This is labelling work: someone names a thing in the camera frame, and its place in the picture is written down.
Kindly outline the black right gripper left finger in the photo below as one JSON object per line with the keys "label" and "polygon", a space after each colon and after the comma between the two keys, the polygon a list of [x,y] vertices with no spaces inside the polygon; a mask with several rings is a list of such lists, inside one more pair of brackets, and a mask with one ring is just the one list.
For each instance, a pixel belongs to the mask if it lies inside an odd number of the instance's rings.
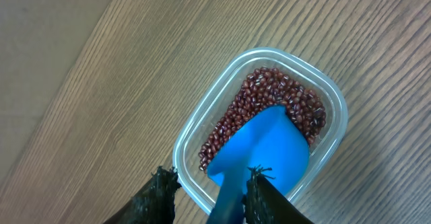
{"label": "black right gripper left finger", "polygon": [[178,172],[159,166],[141,189],[103,224],[173,224]]}

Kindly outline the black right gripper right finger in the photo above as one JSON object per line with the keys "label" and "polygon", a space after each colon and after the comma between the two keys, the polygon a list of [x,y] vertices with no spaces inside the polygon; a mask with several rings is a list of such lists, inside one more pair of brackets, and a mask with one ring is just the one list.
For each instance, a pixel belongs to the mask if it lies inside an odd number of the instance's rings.
{"label": "black right gripper right finger", "polygon": [[312,224],[269,181],[272,177],[263,172],[271,168],[248,167],[251,177],[246,181],[246,194],[242,198],[244,217],[248,224]]}

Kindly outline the blue plastic scoop cup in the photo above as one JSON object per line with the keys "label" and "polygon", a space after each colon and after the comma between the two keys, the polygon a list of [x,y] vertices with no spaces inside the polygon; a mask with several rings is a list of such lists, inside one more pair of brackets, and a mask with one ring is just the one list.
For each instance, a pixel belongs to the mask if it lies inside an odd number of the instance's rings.
{"label": "blue plastic scoop cup", "polygon": [[308,143],[286,116],[284,107],[272,106],[258,113],[208,165],[212,180],[223,176],[208,223],[246,223],[242,198],[251,177],[248,167],[270,167],[271,171],[263,173],[272,177],[269,181],[285,197],[303,177],[308,161]]}

